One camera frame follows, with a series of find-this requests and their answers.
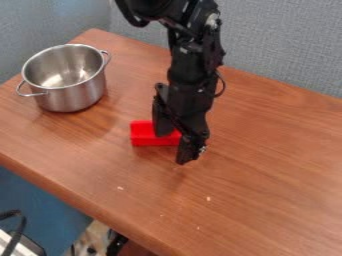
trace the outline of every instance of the wooden tabletop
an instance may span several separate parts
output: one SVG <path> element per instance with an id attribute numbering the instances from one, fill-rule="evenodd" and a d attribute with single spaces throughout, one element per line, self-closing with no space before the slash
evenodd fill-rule
<path id="1" fill-rule="evenodd" d="M 340 256 L 342 101 L 232 68 L 209 116 L 209 152 L 178 166 L 176 147 L 134 148 L 152 118 L 166 49 L 90 30 L 114 54 L 109 94 L 57 114 L 0 87 L 0 164 L 161 256 Z"/>

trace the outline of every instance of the stainless steel pot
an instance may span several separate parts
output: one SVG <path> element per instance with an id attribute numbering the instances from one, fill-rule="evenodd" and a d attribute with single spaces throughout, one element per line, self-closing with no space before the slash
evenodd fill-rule
<path id="1" fill-rule="evenodd" d="M 35 97 L 38 105 L 55 112 L 75 112 L 93 106 L 106 89 L 105 67 L 111 54 L 82 45 L 66 44 L 39 52 L 25 64 L 17 92 Z M 31 94 L 22 93 L 29 83 Z"/>

